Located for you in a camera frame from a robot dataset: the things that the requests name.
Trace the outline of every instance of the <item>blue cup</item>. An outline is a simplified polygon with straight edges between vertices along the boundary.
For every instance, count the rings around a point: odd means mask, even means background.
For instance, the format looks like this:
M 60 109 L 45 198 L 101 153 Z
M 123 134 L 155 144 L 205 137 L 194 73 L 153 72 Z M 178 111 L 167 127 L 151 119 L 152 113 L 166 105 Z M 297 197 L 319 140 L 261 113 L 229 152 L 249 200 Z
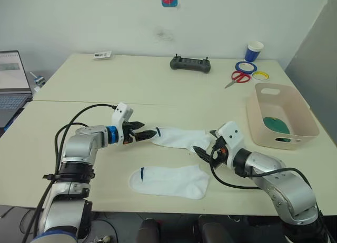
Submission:
M 246 55 L 244 57 L 246 62 L 253 62 L 258 57 L 259 53 L 263 49 L 263 44 L 261 42 L 249 42 Z

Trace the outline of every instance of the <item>white table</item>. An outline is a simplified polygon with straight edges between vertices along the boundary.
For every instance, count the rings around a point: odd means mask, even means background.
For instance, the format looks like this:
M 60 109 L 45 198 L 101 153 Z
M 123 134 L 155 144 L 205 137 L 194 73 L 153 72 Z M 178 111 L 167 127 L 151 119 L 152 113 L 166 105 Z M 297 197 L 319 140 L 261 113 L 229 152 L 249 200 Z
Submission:
M 225 122 L 235 120 L 245 135 L 248 150 L 273 155 L 282 159 L 287 166 L 300 169 L 312 184 L 323 213 L 337 215 L 337 192 L 334 191 L 337 149 L 318 121 L 318 137 L 296 151 L 260 147 L 251 140 L 244 104 L 245 98 L 238 97 L 231 104 L 224 103 L 223 106 L 215 101 L 198 107 L 131 105 L 134 109 L 131 120 L 145 123 L 145 128 L 174 126 L 205 130 L 217 129 Z M 52 173 L 54 169 L 53 140 L 56 131 L 88 105 L 33 101 L 20 114 L 0 139 L 0 204 L 37 205 L 48 184 L 42 176 Z M 111 113 L 108 108 L 98 107 L 84 113 L 78 121 L 88 125 L 110 125 Z M 88 199 L 93 202 L 93 210 L 97 211 L 276 215 L 272 202 L 263 191 L 228 188 L 213 177 L 210 178 L 206 196 L 201 200 L 143 195 L 132 192 L 128 187 L 129 176 L 143 166 L 174 168 L 195 164 L 211 175 L 208 164 L 185 149 L 160 147 L 149 141 L 110 145 L 97 153 L 94 165 L 96 177 L 91 181 Z M 253 185 L 249 179 L 236 176 L 224 165 L 219 167 L 217 174 L 233 184 Z
M 245 100 L 254 82 L 224 87 L 231 81 L 237 59 L 210 59 L 208 74 L 172 70 L 170 57 L 116 55 L 92 60 L 91 54 L 74 54 L 36 94 L 34 100 L 66 102 L 124 102 L 150 105 L 205 105 L 219 107 Z M 258 60 L 259 70 L 269 73 L 269 83 L 293 86 L 274 60 Z

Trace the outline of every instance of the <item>red scissor handles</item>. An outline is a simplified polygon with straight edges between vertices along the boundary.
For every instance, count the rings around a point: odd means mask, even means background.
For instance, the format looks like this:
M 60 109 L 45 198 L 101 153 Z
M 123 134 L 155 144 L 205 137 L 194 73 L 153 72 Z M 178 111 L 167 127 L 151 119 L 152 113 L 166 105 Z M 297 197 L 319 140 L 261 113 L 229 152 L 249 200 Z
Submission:
M 235 80 L 237 83 L 246 83 L 251 79 L 250 75 L 243 73 L 242 71 L 234 71 L 232 73 L 232 80 Z

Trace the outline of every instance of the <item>laptop keyboard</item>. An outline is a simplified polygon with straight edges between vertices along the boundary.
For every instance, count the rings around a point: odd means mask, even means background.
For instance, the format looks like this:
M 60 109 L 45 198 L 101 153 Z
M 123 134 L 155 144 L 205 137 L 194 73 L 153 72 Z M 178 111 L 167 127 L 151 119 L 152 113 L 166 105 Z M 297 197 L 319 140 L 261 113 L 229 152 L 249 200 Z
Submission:
M 26 95 L 0 95 L 0 110 L 15 110 L 26 98 Z

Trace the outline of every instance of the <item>green object in bin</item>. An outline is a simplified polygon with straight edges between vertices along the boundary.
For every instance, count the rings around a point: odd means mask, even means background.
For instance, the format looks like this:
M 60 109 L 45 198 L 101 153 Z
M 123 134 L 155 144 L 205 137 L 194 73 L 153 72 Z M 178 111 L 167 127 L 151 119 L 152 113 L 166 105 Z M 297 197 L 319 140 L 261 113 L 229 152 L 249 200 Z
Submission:
M 282 134 L 290 134 L 288 127 L 286 126 L 285 122 L 280 120 L 279 118 L 272 118 L 272 117 L 264 117 L 263 122 L 266 127 L 268 127 L 272 131 L 276 131 Z M 285 138 L 277 138 L 278 141 L 283 142 L 290 142 L 290 139 Z

